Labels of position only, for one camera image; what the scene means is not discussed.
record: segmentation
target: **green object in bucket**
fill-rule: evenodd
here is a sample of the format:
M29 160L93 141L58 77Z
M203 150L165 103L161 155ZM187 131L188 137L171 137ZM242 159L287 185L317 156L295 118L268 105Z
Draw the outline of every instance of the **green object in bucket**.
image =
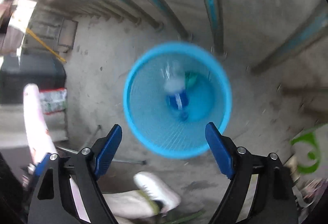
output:
M196 72L185 72L186 89L190 89L196 84L197 76Z

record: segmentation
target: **yellow stick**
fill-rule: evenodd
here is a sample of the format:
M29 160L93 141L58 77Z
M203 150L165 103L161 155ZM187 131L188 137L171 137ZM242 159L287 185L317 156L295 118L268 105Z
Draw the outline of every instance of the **yellow stick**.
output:
M60 55L58 55L55 51L53 51L50 47L46 45L45 42L43 42L35 33L33 33L29 28L26 28L26 32L31 35L36 41L38 41L42 46L44 46L46 49L48 49L52 54L54 54L60 61L66 62L64 58L62 58Z

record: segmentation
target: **plastic bottle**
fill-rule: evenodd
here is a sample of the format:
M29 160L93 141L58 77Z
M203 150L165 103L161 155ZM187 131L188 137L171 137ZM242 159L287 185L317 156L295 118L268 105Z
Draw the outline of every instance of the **plastic bottle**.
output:
M189 100L186 93L185 72L178 61L174 61L167 62L165 69L162 69L162 75L168 105L179 120L187 120L186 106Z

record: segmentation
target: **person's foot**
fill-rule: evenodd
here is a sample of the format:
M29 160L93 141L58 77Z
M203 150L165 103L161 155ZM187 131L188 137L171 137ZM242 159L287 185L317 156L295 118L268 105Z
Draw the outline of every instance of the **person's foot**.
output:
M181 202L178 194L172 191L159 177L150 172L141 171L133 176L133 180L138 188L144 191L151 200L163 203L164 207L161 213L176 208Z

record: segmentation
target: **concrete floor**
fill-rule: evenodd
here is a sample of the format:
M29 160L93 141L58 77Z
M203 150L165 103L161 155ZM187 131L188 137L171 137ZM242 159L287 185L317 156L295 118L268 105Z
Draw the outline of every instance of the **concrete floor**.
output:
M194 33L194 43L210 50L212 37L204 7L169 1L182 23ZM224 0L228 56L225 60L218 59L227 72L233 93L233 111L224 135L253 154L276 152L285 162L291 155L289 139L314 125L314 119L298 113L300 98L282 98L276 89L281 82L324 84L325 41L260 76L250 75L246 68L277 47L318 1ZM98 134L102 137L118 123L123 129L123 139L115 157L147 160L148 165L112 164L99 181L101 189L133 190L132 176L141 170L151 171L181 195L183 202L178 208L181 212L205 208L206 214L197 222L206 223L229 184L211 152L189 160L169 160L149 152L132 135L122 107L123 86L133 63L151 47L176 40L176 32L170 25L156 33L145 22L135 27L127 20L117 23L113 18L106 21L79 16L76 20L79 24L74 49L68 53L65 65L71 146L79 149L98 124L103 127L103 134ZM253 180L250 189L255 188L255 183ZM250 206L251 202L248 197L245 203Z

